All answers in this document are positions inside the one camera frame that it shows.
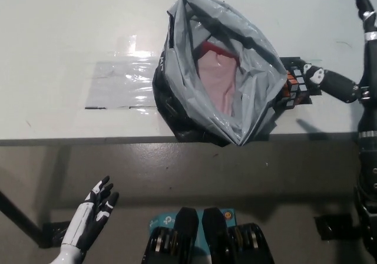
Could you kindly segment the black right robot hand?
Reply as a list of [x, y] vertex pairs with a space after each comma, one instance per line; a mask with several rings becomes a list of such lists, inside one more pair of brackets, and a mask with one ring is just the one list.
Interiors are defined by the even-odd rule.
[[359, 137], [376, 136], [376, 10], [370, 0], [355, 0], [362, 21], [363, 75], [359, 83], [331, 70], [305, 63], [304, 79], [344, 103], [358, 100], [363, 114], [358, 122]]

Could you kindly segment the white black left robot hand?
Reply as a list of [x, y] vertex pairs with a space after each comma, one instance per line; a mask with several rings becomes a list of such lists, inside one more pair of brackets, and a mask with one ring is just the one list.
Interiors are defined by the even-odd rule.
[[109, 176], [100, 180], [77, 207], [62, 240], [63, 245], [71, 245], [82, 252], [93, 245], [119, 198], [119, 192], [111, 191], [114, 185], [109, 181]]

